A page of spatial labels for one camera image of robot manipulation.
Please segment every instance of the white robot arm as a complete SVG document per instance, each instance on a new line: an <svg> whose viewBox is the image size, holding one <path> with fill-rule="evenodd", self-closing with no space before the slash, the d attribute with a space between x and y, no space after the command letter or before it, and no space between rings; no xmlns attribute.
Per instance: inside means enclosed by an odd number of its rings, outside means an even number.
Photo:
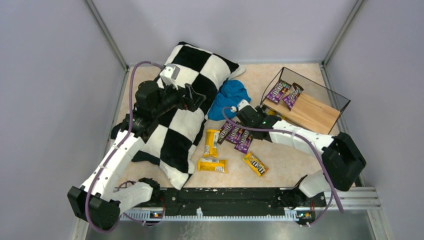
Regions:
<svg viewBox="0 0 424 240"><path fill-rule="evenodd" d="M114 192L114 189L134 155L155 131L161 115L172 108L194 112L206 99L191 85L186 84L184 88L175 83L179 71L174 64L165 66L159 74L165 83L164 88L152 80L138 86L134 108L120 124L113 146L93 174L80 187L73 186L68 191L67 197L76 217L107 231L122 213L156 197L160 186L147 178L124 190Z"/></svg>
<svg viewBox="0 0 424 240"><path fill-rule="evenodd" d="M291 146L321 158L329 181L340 191L348 191L366 165L365 159L346 133L333 136L312 132L279 117L267 115L259 106L253 108L246 100L242 100L237 107L232 107L231 111L237 112L236 115L245 128L258 130L250 131L253 138ZM312 198L329 191L331 187L323 170L319 170L303 177L294 189L307 198Z"/></svg>

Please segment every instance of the black and white pillow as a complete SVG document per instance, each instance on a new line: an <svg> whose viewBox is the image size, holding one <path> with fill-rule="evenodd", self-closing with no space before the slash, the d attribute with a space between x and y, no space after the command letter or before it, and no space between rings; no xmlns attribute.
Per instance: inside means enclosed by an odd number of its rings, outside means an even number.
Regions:
<svg viewBox="0 0 424 240"><path fill-rule="evenodd" d="M191 84L194 91L206 96L206 100L195 112L174 108L162 115L158 119L159 126L132 161L150 161L159 165L171 184L181 189L195 172L191 157L202 138L208 111L218 90L225 80L242 74L246 69L186 42L178 43L165 64L175 64L180 68L176 78L179 86ZM156 79L159 87L163 88L160 77Z"/></svg>

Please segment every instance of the enclosure wall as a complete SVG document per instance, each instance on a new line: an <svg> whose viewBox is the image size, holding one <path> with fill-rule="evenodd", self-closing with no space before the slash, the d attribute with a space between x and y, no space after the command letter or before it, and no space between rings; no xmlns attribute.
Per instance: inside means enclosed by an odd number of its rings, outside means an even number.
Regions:
<svg viewBox="0 0 424 240"><path fill-rule="evenodd" d="M187 41L243 63L324 59L356 0L94 0L124 58Z"/></svg>
<svg viewBox="0 0 424 240"><path fill-rule="evenodd" d="M0 239L66 240L124 70L82 0L0 3Z"/></svg>
<svg viewBox="0 0 424 240"><path fill-rule="evenodd" d="M328 70L395 239L422 239L424 1L367 1Z"/></svg>

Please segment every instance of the blue cloth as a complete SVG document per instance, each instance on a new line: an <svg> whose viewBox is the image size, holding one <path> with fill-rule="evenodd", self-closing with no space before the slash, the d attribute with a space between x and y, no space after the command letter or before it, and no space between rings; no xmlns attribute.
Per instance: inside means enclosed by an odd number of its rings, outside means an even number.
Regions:
<svg viewBox="0 0 424 240"><path fill-rule="evenodd" d="M247 100L249 103L251 98L248 95L243 83L239 80L227 80L219 89L218 94L215 97L215 101L209 109L207 114L208 119L214 121L224 120L223 108L237 106L241 100ZM225 110L225 115L232 119L236 116L235 112L231 112L229 109Z"/></svg>

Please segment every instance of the purple candy wrapper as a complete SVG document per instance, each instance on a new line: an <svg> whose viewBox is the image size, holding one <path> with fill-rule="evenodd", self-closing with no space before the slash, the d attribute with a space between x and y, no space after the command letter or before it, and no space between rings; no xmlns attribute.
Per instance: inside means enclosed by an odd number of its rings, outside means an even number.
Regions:
<svg viewBox="0 0 424 240"><path fill-rule="evenodd" d="M233 128L234 126L229 121L226 121L224 125L222 125L221 131L219 132L218 136L218 144L222 144L224 142L224 140L231 133Z"/></svg>
<svg viewBox="0 0 424 240"><path fill-rule="evenodd" d="M242 134L243 134L243 129L235 126L225 140L230 143L237 144Z"/></svg>
<svg viewBox="0 0 424 240"><path fill-rule="evenodd" d="M278 80L274 88L266 95L266 98L278 104L283 95L290 89L292 85L283 80Z"/></svg>
<svg viewBox="0 0 424 240"><path fill-rule="evenodd" d="M248 130L244 130L243 134L241 135L240 140L235 145L234 149L239 150L240 152L247 154L249 147L252 143L252 135Z"/></svg>
<svg viewBox="0 0 424 240"><path fill-rule="evenodd" d="M285 102L285 104L287 105L288 109L290 109L290 111L292 110L296 100L299 98L303 90L304 90L303 87L301 87L299 84L294 82L293 91L291 91L289 95L282 98L282 100Z"/></svg>

